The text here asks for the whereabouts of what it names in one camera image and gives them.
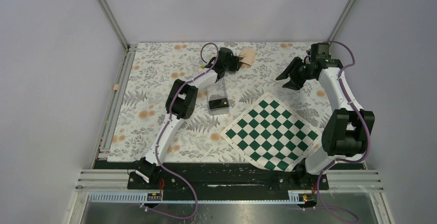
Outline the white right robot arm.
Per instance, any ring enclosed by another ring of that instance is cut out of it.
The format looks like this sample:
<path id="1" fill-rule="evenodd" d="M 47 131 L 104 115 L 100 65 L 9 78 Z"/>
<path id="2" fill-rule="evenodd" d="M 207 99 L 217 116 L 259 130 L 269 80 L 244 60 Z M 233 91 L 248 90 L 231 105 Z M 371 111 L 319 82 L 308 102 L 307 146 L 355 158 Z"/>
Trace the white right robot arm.
<path id="1" fill-rule="evenodd" d="M 361 163 L 371 148 L 371 131 L 375 122 L 372 111 L 366 111 L 355 99 L 348 86 L 344 71 L 349 65 L 334 59 L 330 54 L 331 41 L 311 45 L 307 52 L 309 62 L 295 57 L 276 78 L 287 80 L 285 89 L 298 91 L 308 80 L 317 80 L 327 94 L 332 109 L 321 136 L 321 148 L 305 158 L 296 167 L 293 181 L 300 188 L 308 189 L 317 184 L 323 173 L 338 162 Z"/>

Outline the clear plastic card box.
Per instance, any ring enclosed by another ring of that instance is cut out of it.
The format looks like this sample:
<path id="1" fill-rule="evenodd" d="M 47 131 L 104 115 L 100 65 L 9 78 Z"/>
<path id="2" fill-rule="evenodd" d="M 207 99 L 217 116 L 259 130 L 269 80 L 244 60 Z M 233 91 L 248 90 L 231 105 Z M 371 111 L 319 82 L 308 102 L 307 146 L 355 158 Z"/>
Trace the clear plastic card box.
<path id="1" fill-rule="evenodd" d="M 207 107 L 211 116 L 228 114 L 230 110 L 225 79 L 207 86 Z"/>

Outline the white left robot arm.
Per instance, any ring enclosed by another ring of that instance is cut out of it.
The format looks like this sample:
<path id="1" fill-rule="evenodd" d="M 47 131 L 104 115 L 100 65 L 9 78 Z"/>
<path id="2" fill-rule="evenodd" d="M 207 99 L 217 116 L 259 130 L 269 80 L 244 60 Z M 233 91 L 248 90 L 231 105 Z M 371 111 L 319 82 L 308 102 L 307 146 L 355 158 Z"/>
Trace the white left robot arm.
<path id="1" fill-rule="evenodd" d="M 193 114 L 199 90 L 215 84 L 227 72 L 237 72 L 241 67 L 241 57 L 232 50 L 221 47 L 194 78 L 189 80 L 176 79 L 165 103 L 166 115 L 156 139 L 149 151 L 139 161 L 135 174 L 147 188 L 154 188 L 159 184 L 160 175 L 156 172 L 161 169 L 165 152 L 176 132 L 185 120 Z"/>

